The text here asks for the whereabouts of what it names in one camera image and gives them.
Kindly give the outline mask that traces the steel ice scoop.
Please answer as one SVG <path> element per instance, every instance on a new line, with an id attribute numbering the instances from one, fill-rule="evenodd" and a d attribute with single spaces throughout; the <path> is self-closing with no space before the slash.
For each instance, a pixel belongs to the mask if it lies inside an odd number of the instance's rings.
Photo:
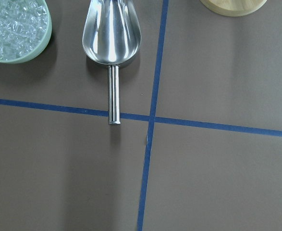
<path id="1" fill-rule="evenodd" d="M 119 71 L 136 56 L 141 30 L 131 0 L 92 0 L 82 36 L 87 57 L 108 70 L 109 124 L 119 125 Z"/>

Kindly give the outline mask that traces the wooden cup stand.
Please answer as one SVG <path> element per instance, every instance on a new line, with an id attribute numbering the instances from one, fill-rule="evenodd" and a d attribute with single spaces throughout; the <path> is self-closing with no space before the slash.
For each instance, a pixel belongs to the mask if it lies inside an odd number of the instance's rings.
<path id="1" fill-rule="evenodd" d="M 200 0 L 200 2 L 214 13 L 239 17 L 257 11 L 267 0 Z"/>

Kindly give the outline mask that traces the green bowl of ice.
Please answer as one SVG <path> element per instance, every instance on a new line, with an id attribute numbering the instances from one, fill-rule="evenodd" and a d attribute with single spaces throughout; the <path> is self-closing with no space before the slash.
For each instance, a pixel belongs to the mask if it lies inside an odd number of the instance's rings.
<path id="1" fill-rule="evenodd" d="M 0 63 L 20 64 L 40 55 L 52 33 L 44 0 L 0 0 Z"/>

